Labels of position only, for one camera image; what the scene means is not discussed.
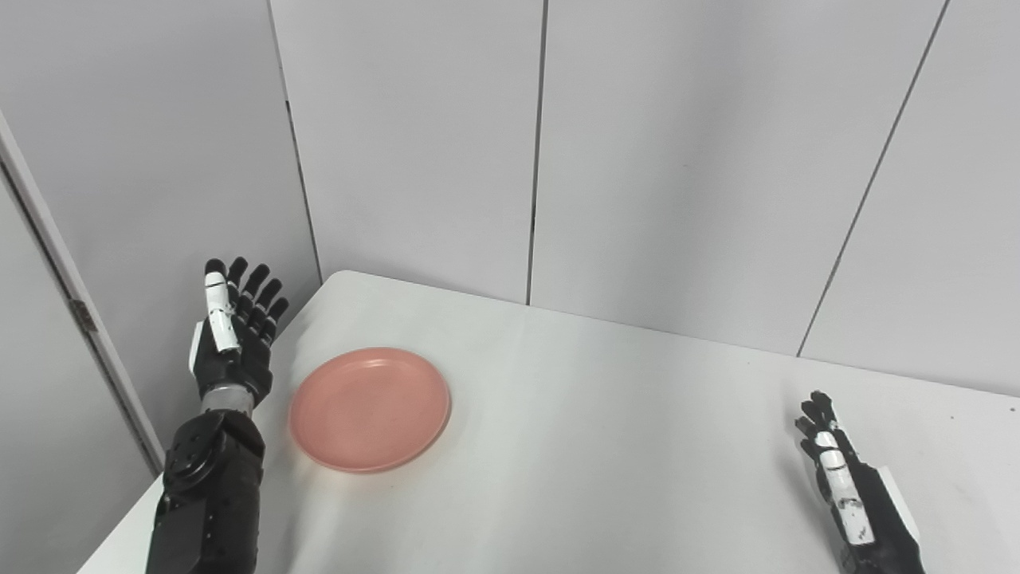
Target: pink plate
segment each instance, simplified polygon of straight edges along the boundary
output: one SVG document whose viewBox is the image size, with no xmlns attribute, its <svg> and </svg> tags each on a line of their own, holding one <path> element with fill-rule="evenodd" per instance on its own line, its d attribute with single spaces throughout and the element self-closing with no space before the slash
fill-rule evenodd
<svg viewBox="0 0 1020 574">
<path fill-rule="evenodd" d="M 291 402 L 291 435 L 315 462 L 378 472 L 417 457 L 443 431 L 450 389 L 424 359 L 364 349 L 308 375 Z"/>
</svg>

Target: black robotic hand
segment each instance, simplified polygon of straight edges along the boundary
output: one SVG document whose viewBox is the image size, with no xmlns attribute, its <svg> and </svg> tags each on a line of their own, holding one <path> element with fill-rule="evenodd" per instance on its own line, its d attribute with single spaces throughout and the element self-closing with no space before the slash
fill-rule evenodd
<svg viewBox="0 0 1020 574">
<path fill-rule="evenodd" d="M 843 567 L 852 574 L 924 574 L 917 529 L 892 475 L 858 459 L 828 396 L 812 393 L 801 410 L 801 449 L 815 463 L 818 488 L 847 543 Z"/>
<path fill-rule="evenodd" d="M 205 267 L 206 318 L 195 326 L 191 370 L 202 413 L 166 453 L 147 574 L 251 574 L 258 542 L 265 443 L 249 416 L 269 394 L 269 346 L 287 300 L 264 264 L 238 284 L 248 262 Z"/>
<path fill-rule="evenodd" d="M 247 267 L 244 257 L 235 259 L 230 271 L 219 259 L 206 263 L 208 313 L 195 327 L 191 370 L 203 399 L 218 385 L 238 384 L 247 388 L 257 406 L 272 388 L 269 346 L 288 302 L 283 298 L 273 302 L 283 285 L 278 278 L 269 280 L 259 294 L 269 275 L 265 264 L 256 266 L 240 290 Z"/>
</svg>

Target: white table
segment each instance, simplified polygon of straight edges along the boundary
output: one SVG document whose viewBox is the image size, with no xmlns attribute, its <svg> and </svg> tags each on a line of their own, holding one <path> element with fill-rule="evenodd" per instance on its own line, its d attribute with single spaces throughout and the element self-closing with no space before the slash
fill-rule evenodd
<svg viewBox="0 0 1020 574">
<path fill-rule="evenodd" d="M 432 362 L 450 422 L 405 467 L 317 467 L 286 432 L 290 398 L 366 347 Z M 928 574 L 1020 572 L 1017 399 L 351 271 L 273 349 L 260 573 L 835 573 L 793 426 L 815 388 L 891 467 Z M 144 572 L 159 491 L 81 574 Z"/>
</svg>

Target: white wall panel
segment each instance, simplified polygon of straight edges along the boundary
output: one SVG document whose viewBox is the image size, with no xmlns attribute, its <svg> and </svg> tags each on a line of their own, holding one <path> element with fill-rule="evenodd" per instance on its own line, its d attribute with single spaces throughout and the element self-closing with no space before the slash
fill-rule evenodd
<svg viewBox="0 0 1020 574">
<path fill-rule="evenodd" d="M 0 173 L 0 572 L 78 570 L 152 481 Z"/>
<path fill-rule="evenodd" d="M 264 2 L 5 2 L 0 107 L 159 435 L 212 255 L 300 305 L 315 260 Z"/>
<path fill-rule="evenodd" d="M 796 353 L 940 5 L 550 2 L 531 303 Z"/>
<path fill-rule="evenodd" d="M 542 0 L 273 0 L 323 273 L 523 302 Z"/>
<path fill-rule="evenodd" d="M 1018 28 L 950 3 L 805 357 L 1020 396 Z"/>
</svg>

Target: door hinge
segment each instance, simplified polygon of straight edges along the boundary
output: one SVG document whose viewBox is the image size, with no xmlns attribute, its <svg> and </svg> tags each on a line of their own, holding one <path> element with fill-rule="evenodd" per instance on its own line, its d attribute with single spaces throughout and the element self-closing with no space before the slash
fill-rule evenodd
<svg viewBox="0 0 1020 574">
<path fill-rule="evenodd" d="M 89 313 L 89 308 L 85 306 L 85 302 L 71 300 L 70 314 L 74 316 L 74 321 L 78 322 L 79 328 L 86 333 L 99 332 L 99 329 L 96 328 L 96 322 L 92 319 L 92 314 Z"/>
</svg>

